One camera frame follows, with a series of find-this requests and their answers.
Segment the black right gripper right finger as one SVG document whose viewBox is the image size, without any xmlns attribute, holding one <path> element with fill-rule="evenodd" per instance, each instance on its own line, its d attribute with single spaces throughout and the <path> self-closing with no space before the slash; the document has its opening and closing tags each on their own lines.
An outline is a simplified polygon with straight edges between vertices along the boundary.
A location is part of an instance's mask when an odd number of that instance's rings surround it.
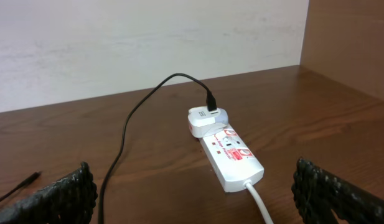
<svg viewBox="0 0 384 224">
<path fill-rule="evenodd" d="M 304 223 L 384 223 L 384 200 L 309 160 L 297 160 L 293 179 L 293 199 Z"/>
</svg>

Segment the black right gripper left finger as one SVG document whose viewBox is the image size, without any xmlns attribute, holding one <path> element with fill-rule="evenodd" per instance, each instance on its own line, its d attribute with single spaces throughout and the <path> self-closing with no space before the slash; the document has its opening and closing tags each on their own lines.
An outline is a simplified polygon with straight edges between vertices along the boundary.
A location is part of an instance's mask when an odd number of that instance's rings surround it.
<svg viewBox="0 0 384 224">
<path fill-rule="evenodd" d="M 86 162 L 29 197 L 0 210 L 0 224 L 89 224 L 98 198 Z"/>
</svg>

